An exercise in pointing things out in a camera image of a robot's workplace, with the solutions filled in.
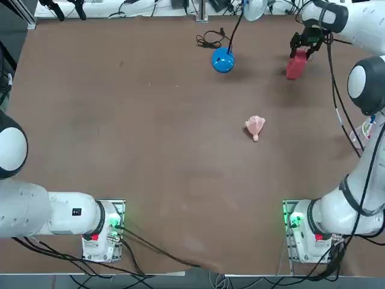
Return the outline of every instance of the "brown table surface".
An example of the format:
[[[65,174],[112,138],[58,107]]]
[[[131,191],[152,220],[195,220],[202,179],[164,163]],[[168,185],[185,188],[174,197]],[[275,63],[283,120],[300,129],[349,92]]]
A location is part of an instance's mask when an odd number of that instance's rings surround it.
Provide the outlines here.
[[[196,34],[235,17],[41,21],[28,32],[10,116],[29,137],[18,179],[47,190],[125,198],[126,226],[170,253],[226,273],[275,275],[283,247],[283,199],[316,198],[338,185],[357,158],[337,121],[325,47],[297,81],[285,78],[292,17],[242,21],[236,66],[213,70]],[[350,69],[366,55],[333,45],[346,96]],[[260,141],[244,132],[266,118]],[[79,236],[46,237],[81,255]],[[132,242],[146,272],[186,267]],[[77,272],[1,240],[0,272]],[[354,240],[342,274],[384,276],[385,251]],[[132,269],[128,254],[117,266]],[[309,266],[299,266],[307,273]],[[280,269],[288,274],[285,258]]]

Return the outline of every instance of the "blue ball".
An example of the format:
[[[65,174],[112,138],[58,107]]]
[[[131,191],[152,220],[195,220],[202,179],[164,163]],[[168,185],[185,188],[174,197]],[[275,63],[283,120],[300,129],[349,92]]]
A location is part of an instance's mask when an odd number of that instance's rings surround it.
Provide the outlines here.
[[[233,69],[235,58],[231,52],[227,53],[227,47],[220,47],[212,54],[211,63],[216,71],[227,73]]]

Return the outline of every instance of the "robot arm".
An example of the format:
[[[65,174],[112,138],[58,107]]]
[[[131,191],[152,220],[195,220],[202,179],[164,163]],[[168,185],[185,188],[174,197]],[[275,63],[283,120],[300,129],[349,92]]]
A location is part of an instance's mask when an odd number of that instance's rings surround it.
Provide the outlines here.
[[[385,55],[384,1],[331,2],[314,0],[306,4],[301,12],[303,24],[336,33],[374,55]]]
[[[314,0],[301,14],[307,27],[320,26],[375,55],[385,54],[385,2],[370,1],[338,5]],[[375,156],[362,209],[360,202],[374,147],[385,123],[385,56],[357,62],[349,74],[348,94],[366,116],[376,115],[376,127],[357,167],[337,188],[318,200],[300,200],[291,225],[301,262],[317,263],[331,246],[332,234],[376,233],[384,223],[385,140]]]
[[[82,235],[83,256],[92,261],[121,258],[122,210],[108,200],[77,192],[51,192],[12,180],[25,164],[28,141],[23,129],[0,110],[0,238]]]

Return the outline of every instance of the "floor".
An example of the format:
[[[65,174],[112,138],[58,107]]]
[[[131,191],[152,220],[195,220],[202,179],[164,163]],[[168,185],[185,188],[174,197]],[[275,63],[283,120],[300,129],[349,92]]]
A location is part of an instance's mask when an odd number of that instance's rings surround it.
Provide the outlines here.
[[[33,11],[37,0],[25,1],[26,5]],[[4,42],[12,56],[17,61],[22,50],[22,46],[26,36],[26,24],[12,12],[0,5],[0,39]],[[191,269],[186,272],[185,277],[177,276],[158,276],[147,281],[149,285],[155,289],[159,288],[210,288],[209,273],[203,269]],[[83,282],[85,276],[75,276],[76,280]],[[253,283],[256,278],[232,278],[234,289],[247,287]],[[135,283],[136,280],[127,275],[114,276],[112,279],[93,278],[87,282],[87,286],[92,289],[97,288],[123,288]],[[78,286],[67,275],[2,275],[0,276],[0,288],[2,289],[19,289],[30,287],[33,284],[34,288],[39,289],[65,289],[78,288]],[[253,288],[270,288],[270,284],[266,281],[261,281]],[[337,282],[328,283],[322,282],[303,282],[299,285],[289,286],[288,288],[384,288],[385,278],[340,278]],[[147,288],[140,284],[135,288]]]

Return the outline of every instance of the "pink stuffed toy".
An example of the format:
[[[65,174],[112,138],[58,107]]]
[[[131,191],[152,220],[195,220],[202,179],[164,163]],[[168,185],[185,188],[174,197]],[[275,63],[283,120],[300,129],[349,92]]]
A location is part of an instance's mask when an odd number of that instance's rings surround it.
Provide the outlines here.
[[[245,122],[245,126],[250,134],[253,135],[253,140],[258,141],[258,134],[263,128],[263,124],[266,120],[263,117],[252,116]]]

